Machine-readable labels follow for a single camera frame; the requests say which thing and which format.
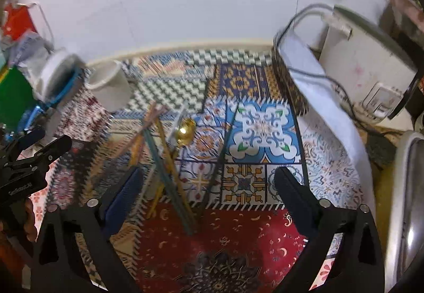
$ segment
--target red fabric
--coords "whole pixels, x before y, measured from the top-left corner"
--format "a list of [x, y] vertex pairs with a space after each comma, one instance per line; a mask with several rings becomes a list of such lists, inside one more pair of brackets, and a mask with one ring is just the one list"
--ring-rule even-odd
[[[305, 244], [287, 210], [209, 209], [191, 237], [171, 204], [156, 211], [139, 237], [137, 280], [145, 293], [272, 292]], [[240, 273], [250, 278], [235, 283]]]

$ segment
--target white electrical appliance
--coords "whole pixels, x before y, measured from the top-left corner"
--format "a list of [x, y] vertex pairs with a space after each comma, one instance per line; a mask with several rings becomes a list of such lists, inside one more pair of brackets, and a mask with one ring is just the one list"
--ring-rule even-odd
[[[392, 119], [418, 82], [416, 66], [389, 35], [359, 14], [335, 6], [332, 18], [320, 64], [345, 88], [360, 120]], [[350, 112], [343, 91], [336, 92]]]

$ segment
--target white cloth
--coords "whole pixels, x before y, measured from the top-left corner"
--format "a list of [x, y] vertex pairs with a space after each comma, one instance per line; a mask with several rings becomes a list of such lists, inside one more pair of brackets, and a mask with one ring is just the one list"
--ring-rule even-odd
[[[287, 67], [313, 74], [325, 74], [310, 49], [296, 36], [293, 30], [288, 31], [284, 36], [279, 45], [279, 52]], [[363, 203], [369, 206], [375, 217], [372, 172], [365, 146], [352, 120], [340, 107], [332, 84], [326, 79], [310, 78], [295, 72], [290, 72], [290, 74], [310, 106], [319, 113], [346, 149], [359, 174]]]

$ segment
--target silver rivet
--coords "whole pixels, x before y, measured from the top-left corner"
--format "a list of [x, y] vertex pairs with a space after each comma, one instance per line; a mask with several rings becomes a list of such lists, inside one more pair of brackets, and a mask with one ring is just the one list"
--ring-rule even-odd
[[88, 200], [87, 202], [87, 206], [92, 208], [92, 207], [96, 207], [99, 204], [99, 200], [96, 198], [92, 198], [91, 200]]
[[324, 207], [324, 208], [328, 208], [331, 206], [330, 200], [327, 200], [326, 198], [322, 198], [321, 200], [319, 200], [319, 204], [321, 207]]
[[369, 213], [370, 207], [368, 207], [366, 204], [361, 204], [359, 206], [359, 209], [362, 210], [364, 213]]
[[51, 204], [51, 205], [47, 208], [47, 210], [48, 210], [50, 213], [53, 213], [56, 209], [57, 209], [57, 204]]

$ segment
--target green and white checkered pattern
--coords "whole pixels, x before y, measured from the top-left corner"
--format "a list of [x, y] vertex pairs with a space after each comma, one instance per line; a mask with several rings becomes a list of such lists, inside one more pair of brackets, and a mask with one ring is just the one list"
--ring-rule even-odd
[[206, 79], [163, 79], [133, 84], [134, 93], [126, 109], [147, 110], [150, 103], [166, 105], [177, 111], [184, 101], [190, 112], [201, 111], [206, 90]]
[[191, 65], [214, 65], [214, 64], [246, 64], [268, 66], [272, 64], [270, 51], [252, 52], [245, 49], [200, 49], [190, 50], [187, 63]]

